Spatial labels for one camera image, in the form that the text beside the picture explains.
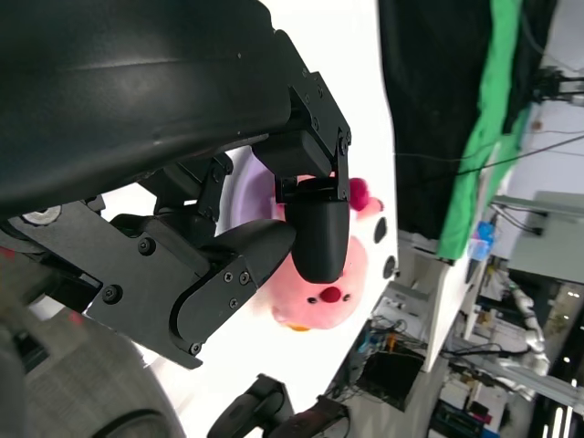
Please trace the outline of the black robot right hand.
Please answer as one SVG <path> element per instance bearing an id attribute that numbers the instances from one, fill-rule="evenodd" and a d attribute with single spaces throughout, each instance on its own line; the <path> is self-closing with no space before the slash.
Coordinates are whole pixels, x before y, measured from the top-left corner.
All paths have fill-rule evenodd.
<path id="1" fill-rule="evenodd" d="M 260 429 L 269 438 L 311 438 L 353 435 L 349 408 L 324 395 L 303 412 L 295 412 L 286 385 L 265 374 L 257 376 L 236 397 L 208 432 L 209 437 L 246 437 Z"/>

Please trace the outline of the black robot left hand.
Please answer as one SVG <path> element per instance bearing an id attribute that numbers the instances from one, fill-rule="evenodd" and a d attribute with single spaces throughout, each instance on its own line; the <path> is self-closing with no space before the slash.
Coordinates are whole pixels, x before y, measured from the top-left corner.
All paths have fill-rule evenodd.
<path id="1" fill-rule="evenodd" d="M 4 1 L 1 245 L 187 369 L 291 258 L 330 284 L 351 133 L 257 1 Z"/>

